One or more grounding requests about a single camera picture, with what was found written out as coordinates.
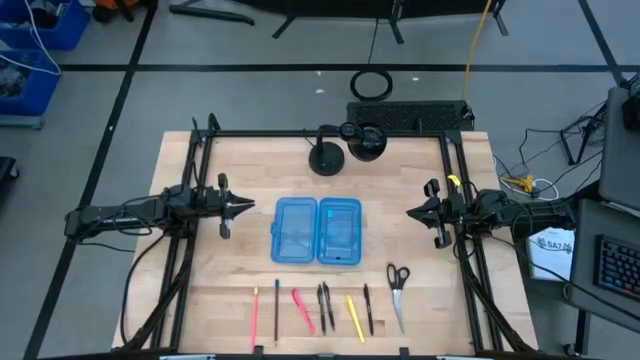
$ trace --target black floor stripe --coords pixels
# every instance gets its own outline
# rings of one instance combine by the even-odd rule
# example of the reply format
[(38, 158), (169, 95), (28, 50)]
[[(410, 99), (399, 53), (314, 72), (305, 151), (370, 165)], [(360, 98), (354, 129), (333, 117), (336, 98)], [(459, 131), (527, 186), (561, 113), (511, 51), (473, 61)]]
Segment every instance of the black floor stripe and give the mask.
[[(89, 172), (87, 183), (84, 187), (84, 191), (82, 192), (80, 203), (78, 205), (79, 207), (91, 204), (91, 200), (93, 199), (93, 195), (95, 194), (95, 190), (98, 185), (98, 179), (100, 178), (100, 173), (102, 172), (102, 167), (104, 166), (104, 162), (109, 151), (109, 146), (111, 145), (111, 140), (113, 139), (113, 134), (116, 130), (118, 120), (120, 119), (120, 115), (122, 114), (122, 109), (124, 108), (124, 104), (131, 87), (131, 81), (133, 80), (133, 75), (135, 74), (135, 65), (140, 60), (142, 48), (144, 47), (144, 43), (149, 33), (149, 29), (151, 28), (151, 23), (153, 22), (155, 13), (156, 7), (151, 7), (147, 11), (147, 14), (144, 18), (140, 34), (138, 35), (138, 40), (136, 41), (133, 54), (131, 55), (131, 59), (129, 61), (128, 70), (124, 76), (124, 79), (122, 80), (122, 84), (120, 85), (120, 90), (118, 91), (118, 95), (116, 96), (113, 109), (111, 110), (111, 115), (109, 116), (109, 120), (104, 130), (104, 134), (102, 135), (100, 146), (98, 147), (96, 157), (93, 161), (93, 165), (91, 166), (91, 171)], [(71, 260), (73, 258), (73, 254), (75, 253), (75, 249), (76, 246), (71, 242), (66, 242), (64, 248), (62, 249), (62, 254), (60, 255), (60, 259), (58, 260), (58, 264), (53, 274), (53, 279), (51, 280), (51, 284), (49, 285), (49, 289), (47, 290), (47, 295), (45, 296), (42, 308), (40, 309), (40, 313), (38, 314), (33, 332), (31, 333), (31, 337), (29, 338), (29, 343), (27, 344), (27, 348), (24, 353), (25, 359), (36, 359), (38, 357), (47, 332), (47, 328), (49, 327), (49, 323), (51, 322), (51, 317), (58, 302), (58, 298), (60, 297), (60, 292), (62, 291), (65, 277), (67, 276), (67, 272), (69, 271), (69, 266), (71, 265)]]
[[(67, 64), (64, 71), (78, 72), (288, 72), (288, 71), (420, 71), (464, 72), (464, 64), (256, 64), (256, 65), (192, 65), (192, 64)], [(619, 71), (638, 72), (640, 65), (618, 65)], [(603, 73), (609, 65), (473, 65), (473, 72), (496, 73)]]
[(589, 27), (591, 28), (593, 36), (596, 38), (596, 42), (598, 43), (598, 47), (602, 52), (602, 56), (604, 56), (604, 59), (609, 66), (609, 70), (613, 75), (613, 79), (616, 81), (617, 85), (622, 84), (622, 72), (618, 67), (618, 64), (616, 63), (616, 59), (613, 57), (613, 53), (611, 52), (611, 49), (609, 48), (609, 45), (607, 44), (602, 31), (600, 30), (600, 26), (598, 25), (598, 22), (596, 21), (596, 18), (591, 11), (591, 7), (589, 7), (589, 3), (587, 3), (587, 0), (578, 0), (578, 3), (580, 4), (580, 8), (582, 8), (584, 17), (587, 19), (587, 23), (589, 23)]

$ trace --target blue pencil case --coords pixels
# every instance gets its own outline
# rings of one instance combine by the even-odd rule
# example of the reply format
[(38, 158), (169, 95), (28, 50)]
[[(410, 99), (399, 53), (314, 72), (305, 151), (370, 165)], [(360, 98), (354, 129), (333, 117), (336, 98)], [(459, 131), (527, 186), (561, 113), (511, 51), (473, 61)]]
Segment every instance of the blue pencil case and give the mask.
[(271, 224), (271, 259), (353, 266), (362, 259), (362, 206), (348, 198), (281, 198)]

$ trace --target blue plastic container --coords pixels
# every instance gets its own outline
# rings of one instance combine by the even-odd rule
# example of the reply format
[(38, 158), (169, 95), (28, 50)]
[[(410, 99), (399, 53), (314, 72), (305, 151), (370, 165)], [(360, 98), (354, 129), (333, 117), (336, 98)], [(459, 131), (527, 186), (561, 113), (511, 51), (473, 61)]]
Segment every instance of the blue plastic container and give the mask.
[(271, 259), (357, 265), (362, 259), (362, 207), (356, 199), (282, 198), (271, 225)]
[[(69, 5), (53, 29), (40, 29), (38, 34), (47, 50), (72, 50), (89, 24), (89, 13), (78, 0), (49, 0), (53, 5)], [(24, 0), (0, 0), (0, 22), (29, 22), (29, 12)], [(28, 28), (5, 28), (0, 26), (0, 39), (14, 49), (38, 49)]]
[[(46, 55), (39, 50), (7, 50), (0, 51), (0, 54), (18, 62), (23, 62), (23, 56), (28, 54), (35, 60), (34, 67), (56, 71), (53, 64), (46, 58)], [(42, 115), (45, 110), (47, 110), (47, 106), (49, 105), (49, 101), (51, 100), (51, 96), (53, 96), (59, 79), (59, 75), (32, 70), (19, 96), (10, 98), (0, 97), (0, 114)]]

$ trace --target circular cable loop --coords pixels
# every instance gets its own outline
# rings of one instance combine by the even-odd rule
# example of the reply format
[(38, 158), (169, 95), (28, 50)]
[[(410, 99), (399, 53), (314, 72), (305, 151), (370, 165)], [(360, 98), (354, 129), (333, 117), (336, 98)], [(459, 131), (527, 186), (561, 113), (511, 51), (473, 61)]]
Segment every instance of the circular cable loop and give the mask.
[[(387, 89), (382, 94), (376, 96), (364, 96), (358, 92), (358, 89), (356, 89), (356, 82), (358, 81), (358, 78), (364, 74), (369, 73), (378, 74), (385, 80), (387, 80)], [(391, 75), (389, 75), (389, 73), (386, 71), (358, 71), (351, 78), (350, 88), (353, 96), (357, 97), (360, 101), (382, 101), (388, 98), (389, 95), (391, 95), (391, 92), (393, 91), (393, 79), (391, 78)]]

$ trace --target gray floor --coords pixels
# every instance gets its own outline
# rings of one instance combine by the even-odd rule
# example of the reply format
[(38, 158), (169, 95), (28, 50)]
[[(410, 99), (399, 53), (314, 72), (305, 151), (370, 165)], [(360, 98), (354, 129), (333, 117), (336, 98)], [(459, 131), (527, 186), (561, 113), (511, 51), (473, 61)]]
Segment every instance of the gray floor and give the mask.
[[(590, 1), (616, 59), (640, 64), (635, 0)], [(362, 63), (369, 55), (371, 20), (299, 19), (281, 39), (271, 39), (281, 16), (212, 2), (254, 17), (255, 28), (171, 15), (162, 3), (140, 62), (143, 64)], [(63, 64), (126, 64), (138, 36), (137, 20), (91, 23), (78, 48), (55, 52)], [(480, 64), (605, 64), (577, 4), (572, 0), (509, 0), (502, 37), (489, 20), (480, 39)], [(406, 44), (396, 45), (380, 25), (374, 63), (466, 62), (478, 16), (402, 21)], [(84, 188), (123, 73), (65, 73), (41, 131), (0, 129), (0, 154), (18, 159), (22, 177), (0, 212), (0, 348), (4, 359), (22, 356), (37, 312), (64, 244), (63, 216)], [(104, 164), (94, 204), (115, 204), (145, 194), (161, 136), (187, 130), (191, 117), (204, 124), (215, 112), (225, 129), (302, 129), (345, 120), (350, 72), (136, 73)], [(458, 99), (463, 73), (393, 73), (390, 100)], [(363, 78), (371, 93), (382, 84)], [(606, 97), (614, 85), (608, 73), (474, 73), (469, 102), (477, 130), (488, 131), (493, 150), (508, 165), (519, 162), (524, 128), (560, 129)], [(577, 146), (574, 137), (572, 145)], [(534, 134), (525, 156), (557, 141)], [(588, 155), (598, 149), (589, 148)], [(558, 185), (572, 193), (596, 160)], [(559, 147), (530, 164), (536, 177), (557, 178), (567, 169)], [(103, 235), (100, 241), (133, 248), (130, 238)], [(106, 351), (114, 334), (124, 277), (131, 255), (80, 248), (47, 333), (41, 355)], [(534, 325), (543, 350), (559, 352), (572, 342), (577, 311), (561, 302), (560, 286), (526, 281)], [(591, 354), (631, 358), (640, 336), (594, 319)]]

